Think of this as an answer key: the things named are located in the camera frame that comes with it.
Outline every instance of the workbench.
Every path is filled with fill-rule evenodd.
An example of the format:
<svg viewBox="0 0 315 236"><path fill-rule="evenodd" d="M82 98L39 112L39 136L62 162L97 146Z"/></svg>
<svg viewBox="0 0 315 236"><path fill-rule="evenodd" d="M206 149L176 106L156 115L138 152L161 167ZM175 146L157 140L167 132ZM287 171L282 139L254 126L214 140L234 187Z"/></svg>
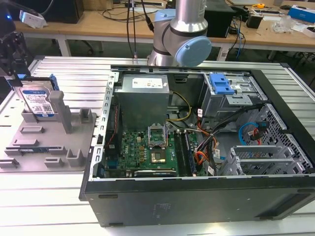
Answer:
<svg viewBox="0 0 315 236"><path fill-rule="evenodd" d="M268 7L273 6L273 0L262 0ZM315 7L315 3L300 1L284 1L283 5L297 4L305 7ZM125 8L117 8L110 11L113 14L126 12ZM34 38L50 38L58 41L62 56L69 57L71 52L68 40L91 40L99 41L102 50L102 41L127 42L126 23L116 22L105 19L101 15L101 11L85 11L84 15L77 24L49 23L49 26L43 29L33 29L27 25L16 22L17 31L23 32L25 37ZM126 18L126 13L113 18ZM294 51L294 52L315 52L315 40L307 37L303 33L294 31L293 33L275 33L271 29L273 22L262 20L258 29L249 29L243 23L241 32L246 37L244 48L274 50L274 51ZM133 25L129 25L130 40L133 42ZM152 43L153 33L148 29L145 21L136 23L136 36L139 43ZM220 47L217 60L224 61L229 48L232 47L236 39L235 35L228 35L227 38L211 38L214 47Z"/></svg>
<svg viewBox="0 0 315 236"><path fill-rule="evenodd" d="M98 114L97 130L110 66L115 64L146 65L146 60L45 57L29 69L33 76L53 73L72 112L89 107ZM215 61L200 66L261 69L315 138L315 94L290 68L278 63ZM1 156L18 130L23 108L24 102L13 92L0 105ZM280 221L102 228L89 203L78 199L82 177L82 172L0 174L0 235L315 235L315 202Z"/></svg>

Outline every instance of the floor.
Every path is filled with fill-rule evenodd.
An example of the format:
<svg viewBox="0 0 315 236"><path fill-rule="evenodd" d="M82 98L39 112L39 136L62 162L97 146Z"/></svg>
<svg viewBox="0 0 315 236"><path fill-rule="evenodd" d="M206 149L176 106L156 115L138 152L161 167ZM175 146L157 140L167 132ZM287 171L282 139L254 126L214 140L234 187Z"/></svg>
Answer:
<svg viewBox="0 0 315 236"><path fill-rule="evenodd" d="M94 49L94 55L92 57L110 57L110 58L129 58L130 50L127 43L123 42L103 42L104 52L98 51L98 43L95 41L89 41ZM74 57L86 57L88 55L89 48L82 41L69 41L70 50ZM59 56L59 49L57 45L52 44L50 39L27 39L27 46L34 55L48 55ZM146 58L151 53L152 44L138 43L137 54L139 58ZM219 48L213 48L208 60L216 60L219 53ZM236 60L237 50L233 49L228 55L227 60ZM240 57L239 61L254 61L254 62L270 62L268 55L270 51L265 50L250 50L245 49ZM293 58L295 52L278 52L273 62L285 62L288 63L291 68L309 85L315 78L315 61L308 59L307 62L303 56L297 56ZM311 84L311 88L315 89L315 82Z"/></svg>

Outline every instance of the yellow wire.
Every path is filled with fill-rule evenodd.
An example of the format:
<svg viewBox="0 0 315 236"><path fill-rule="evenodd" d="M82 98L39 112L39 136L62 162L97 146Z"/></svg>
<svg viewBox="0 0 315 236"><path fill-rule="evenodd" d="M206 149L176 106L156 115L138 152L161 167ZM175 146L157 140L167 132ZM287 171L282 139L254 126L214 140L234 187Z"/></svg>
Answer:
<svg viewBox="0 0 315 236"><path fill-rule="evenodd" d="M187 116L185 116L184 118L166 119L166 121L182 121L182 120L185 120L185 119L187 119L187 118L191 115L191 106L190 106L190 104L187 102L187 100L186 100L183 96L181 96L178 92L173 92L173 93L174 93L174 94L177 94L178 96L180 96L180 98L183 99L183 100L187 103L187 105L188 105L188 107L189 107L189 112L188 112Z"/></svg>

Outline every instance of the blue box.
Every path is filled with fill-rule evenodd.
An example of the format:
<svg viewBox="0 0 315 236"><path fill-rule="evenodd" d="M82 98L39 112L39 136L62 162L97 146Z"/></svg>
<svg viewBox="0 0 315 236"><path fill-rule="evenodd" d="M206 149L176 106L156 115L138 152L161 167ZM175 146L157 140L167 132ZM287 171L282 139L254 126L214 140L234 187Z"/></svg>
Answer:
<svg viewBox="0 0 315 236"><path fill-rule="evenodd" d="M315 23L315 9L302 9L298 8L296 5L293 5L288 15L301 21Z"/></svg>
<svg viewBox="0 0 315 236"><path fill-rule="evenodd" d="M223 74L210 74L210 83L213 86L215 94L233 95L234 90L230 87L228 79Z"/></svg>

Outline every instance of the light blue cap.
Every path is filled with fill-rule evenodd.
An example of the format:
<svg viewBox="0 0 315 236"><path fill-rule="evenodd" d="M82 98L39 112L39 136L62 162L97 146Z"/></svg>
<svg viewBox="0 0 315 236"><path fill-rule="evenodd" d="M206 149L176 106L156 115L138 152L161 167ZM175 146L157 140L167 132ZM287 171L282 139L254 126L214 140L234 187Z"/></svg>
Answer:
<svg viewBox="0 0 315 236"><path fill-rule="evenodd" d="M211 41L207 37L192 38L178 49L175 60L183 66L198 66L207 59L211 49Z"/></svg>
<svg viewBox="0 0 315 236"><path fill-rule="evenodd" d="M175 9L163 9L156 12L154 22L157 21L170 21L175 17Z"/></svg>

